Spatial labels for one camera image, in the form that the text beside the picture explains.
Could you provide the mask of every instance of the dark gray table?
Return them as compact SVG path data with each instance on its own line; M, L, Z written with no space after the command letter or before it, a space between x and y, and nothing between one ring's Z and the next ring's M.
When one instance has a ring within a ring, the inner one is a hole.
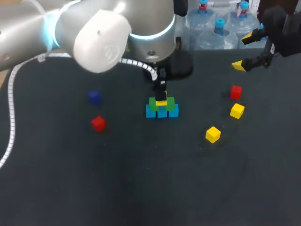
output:
M146 119L140 69L95 75L72 59L26 64L16 77L16 142L0 170L1 226L298 226L301 58L235 71L257 50L198 52L191 77L168 83L178 119ZM240 120L231 85L243 87ZM87 93L98 90L101 106ZM90 121L101 115L108 130ZM9 135L0 90L0 154ZM222 131L205 140L211 126Z

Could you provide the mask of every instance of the green cube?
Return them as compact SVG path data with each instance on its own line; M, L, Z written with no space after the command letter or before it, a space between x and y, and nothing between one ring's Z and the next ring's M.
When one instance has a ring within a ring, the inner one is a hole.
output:
M175 102L174 102L174 97L168 97L167 98L167 106L166 110L167 111L173 111L175 109Z
M154 97L150 97L150 110L151 111L157 111L158 110L158 106L156 106L156 99Z

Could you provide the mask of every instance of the toy block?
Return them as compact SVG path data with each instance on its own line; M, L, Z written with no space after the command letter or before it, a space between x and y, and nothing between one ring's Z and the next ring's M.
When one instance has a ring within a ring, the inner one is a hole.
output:
M146 118L155 118L156 117L156 111L152 111L150 105L145 106L145 113Z
M167 98L167 106L166 106L166 110L167 111L173 111L175 107L175 103L174 103L174 97L168 97Z
M179 117L179 105L174 105L174 110L168 112L169 118L178 118Z
M97 116L96 118L94 118L92 121L92 126L93 128L99 133L101 132L102 130L104 130L106 128L106 125L105 125L105 120L100 117L100 116Z
M244 113L245 107L239 104L234 104L233 108L231 109L230 115L234 118L239 119L242 114Z
M230 98L238 100L241 96L242 88L240 86L232 86Z
M167 110L165 106L160 106L158 110L158 118L167 118Z
M166 106L167 100L156 100L156 106Z
M216 127L211 127L206 132L206 139L212 144L215 143L221 137L221 132Z
M157 111L158 110L158 106L156 106L156 99L154 97L150 97L149 105L150 105L150 110L151 111Z
M98 91L89 92L89 99L90 99L90 102L93 103L94 105L99 104L100 96L99 96Z

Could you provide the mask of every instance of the yellow cube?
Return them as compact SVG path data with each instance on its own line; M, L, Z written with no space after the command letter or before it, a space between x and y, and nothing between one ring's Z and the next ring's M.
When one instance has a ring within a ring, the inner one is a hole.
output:
M167 100L157 100L156 101L156 106L166 106L167 105Z
M239 104L234 104L233 108L231 109L230 115L236 119L240 119L242 114L244 113L245 107Z
M209 140L212 144L216 142L220 137L221 132L214 126L206 132L206 139Z

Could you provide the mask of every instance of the blue cube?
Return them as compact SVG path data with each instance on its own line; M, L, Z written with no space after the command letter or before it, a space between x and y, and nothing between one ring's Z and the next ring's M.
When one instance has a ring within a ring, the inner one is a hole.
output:
M100 96L98 91L91 91L89 92L89 99L90 102L93 103L94 105L97 105L100 103Z
M159 106L158 118L167 118L167 110L165 109L165 106Z
M178 118L179 117L179 105L175 105L174 110L168 112L168 116L170 118Z
M150 105L145 106L145 113L146 118L155 118L156 117L156 111L151 111Z

